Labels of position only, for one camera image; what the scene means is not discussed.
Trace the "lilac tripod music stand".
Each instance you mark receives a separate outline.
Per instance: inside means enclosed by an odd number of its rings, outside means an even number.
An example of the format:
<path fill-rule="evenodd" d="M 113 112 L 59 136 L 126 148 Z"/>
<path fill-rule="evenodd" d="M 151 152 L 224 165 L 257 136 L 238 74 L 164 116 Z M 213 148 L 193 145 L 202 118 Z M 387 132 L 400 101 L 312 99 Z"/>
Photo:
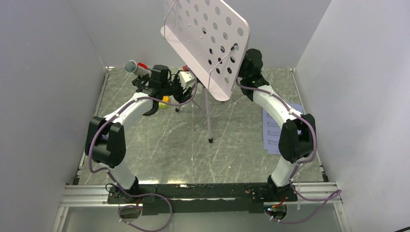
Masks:
<path fill-rule="evenodd" d="M 223 0 L 164 0 L 161 34 L 202 83 L 213 142 L 209 97 L 225 102 L 248 47 L 247 21 Z"/>

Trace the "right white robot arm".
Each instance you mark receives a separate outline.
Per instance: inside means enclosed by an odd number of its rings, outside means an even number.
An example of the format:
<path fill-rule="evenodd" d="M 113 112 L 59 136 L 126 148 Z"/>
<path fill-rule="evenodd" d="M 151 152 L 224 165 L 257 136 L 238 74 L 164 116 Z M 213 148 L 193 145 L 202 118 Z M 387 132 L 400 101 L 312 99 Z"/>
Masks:
<path fill-rule="evenodd" d="M 279 162 L 268 178 L 267 196 L 280 200 L 286 193 L 299 166 L 313 161 L 317 154 L 315 118 L 303 114 L 275 93 L 262 75 L 262 53 L 249 49 L 242 60 L 237 85 L 252 102 L 261 106 L 278 123 L 281 133 L 278 149 Z"/>

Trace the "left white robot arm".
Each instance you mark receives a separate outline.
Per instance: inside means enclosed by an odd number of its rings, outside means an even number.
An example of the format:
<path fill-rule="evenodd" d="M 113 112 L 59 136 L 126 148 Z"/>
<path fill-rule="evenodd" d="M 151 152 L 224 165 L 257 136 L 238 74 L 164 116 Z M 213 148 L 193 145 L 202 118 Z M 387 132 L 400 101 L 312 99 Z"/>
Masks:
<path fill-rule="evenodd" d="M 120 189 L 120 197 L 132 203 L 139 196 L 139 180 L 125 162 L 127 151 L 126 130 L 142 116 L 151 116 L 159 109 L 159 104 L 171 96 L 183 106 L 193 100 L 198 79 L 184 67 L 172 73 L 165 65 L 146 68 L 141 63 L 129 60 L 124 64 L 127 73 L 134 74 L 132 81 L 136 92 L 121 107 L 103 117 L 94 116 L 88 126 L 85 154 L 91 173 L 106 171 Z"/>

